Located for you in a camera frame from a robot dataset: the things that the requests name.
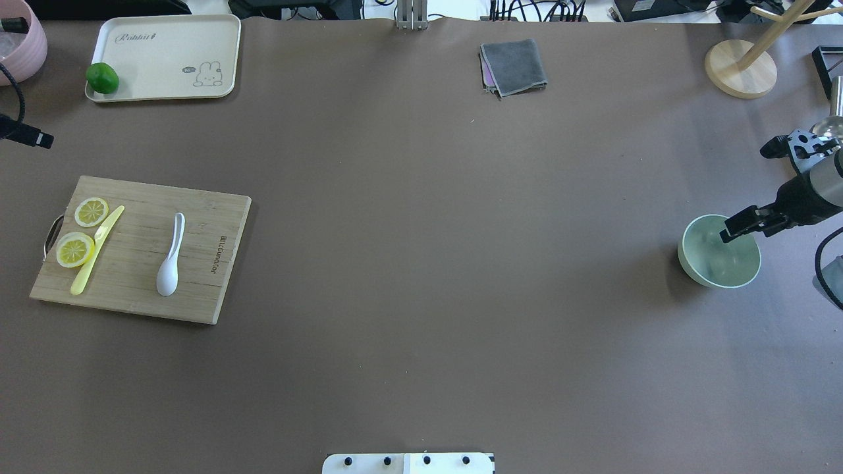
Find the cutting board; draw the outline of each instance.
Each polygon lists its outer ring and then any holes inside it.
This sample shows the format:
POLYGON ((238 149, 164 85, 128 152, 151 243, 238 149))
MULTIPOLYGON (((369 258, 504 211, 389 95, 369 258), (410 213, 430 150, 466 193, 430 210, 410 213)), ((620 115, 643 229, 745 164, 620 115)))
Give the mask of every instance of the cutting board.
POLYGON ((94 236, 96 226, 80 227, 73 218, 76 206, 88 197, 102 197, 110 209, 126 207, 100 250, 88 286, 80 295, 70 294, 78 269, 59 265, 54 245, 31 298, 217 324, 251 198, 82 176, 67 204, 59 238, 73 231, 94 236), (173 240, 175 213, 185 215, 179 286, 164 297, 155 288, 155 278, 173 240))

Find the mint green bowl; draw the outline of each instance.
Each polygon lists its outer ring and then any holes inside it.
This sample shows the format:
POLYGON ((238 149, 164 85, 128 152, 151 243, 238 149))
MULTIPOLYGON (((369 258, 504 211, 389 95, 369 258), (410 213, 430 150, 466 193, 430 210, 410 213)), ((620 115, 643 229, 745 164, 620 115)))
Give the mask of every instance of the mint green bowl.
POLYGON ((761 250, 753 234, 741 235, 724 244, 720 231, 726 216, 700 216, 685 228, 679 241, 679 263, 688 276, 709 288, 740 288, 755 279, 761 269, 761 250))

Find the knife blade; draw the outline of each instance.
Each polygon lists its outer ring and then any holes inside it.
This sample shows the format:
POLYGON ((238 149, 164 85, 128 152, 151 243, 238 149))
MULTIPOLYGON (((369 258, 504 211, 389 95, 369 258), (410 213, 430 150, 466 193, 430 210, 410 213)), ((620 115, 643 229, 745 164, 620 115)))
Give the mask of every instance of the knife blade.
POLYGON ((70 285, 70 294, 81 294, 85 291, 85 286, 88 284, 88 278, 91 276, 91 269, 94 268, 94 263, 97 261, 99 251, 102 250, 105 238, 108 237, 114 223, 123 214, 125 207, 119 206, 115 209, 109 217, 105 218, 102 224, 99 225, 97 231, 94 233, 94 253, 91 258, 82 265, 82 269, 77 273, 76 278, 73 279, 73 284, 70 285))

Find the cloth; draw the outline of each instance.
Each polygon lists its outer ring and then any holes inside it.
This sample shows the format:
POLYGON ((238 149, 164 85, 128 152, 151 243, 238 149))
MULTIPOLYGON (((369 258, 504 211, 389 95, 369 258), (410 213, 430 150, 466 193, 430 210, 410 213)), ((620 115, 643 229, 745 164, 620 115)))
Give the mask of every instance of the cloth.
POLYGON ((484 43, 480 45, 480 52, 486 90, 506 97, 527 89, 543 89, 547 85, 539 47, 533 39, 484 43))

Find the round wooden base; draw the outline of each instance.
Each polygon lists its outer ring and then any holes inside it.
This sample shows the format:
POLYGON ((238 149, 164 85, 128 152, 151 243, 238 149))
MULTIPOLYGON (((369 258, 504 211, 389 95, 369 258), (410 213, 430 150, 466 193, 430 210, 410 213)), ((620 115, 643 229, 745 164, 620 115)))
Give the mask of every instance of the round wooden base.
POLYGON ((757 99, 776 85, 776 63, 766 52, 743 71, 738 69, 738 61, 751 47, 749 41, 726 40, 714 45, 706 54, 708 78, 726 94, 740 99, 757 99))

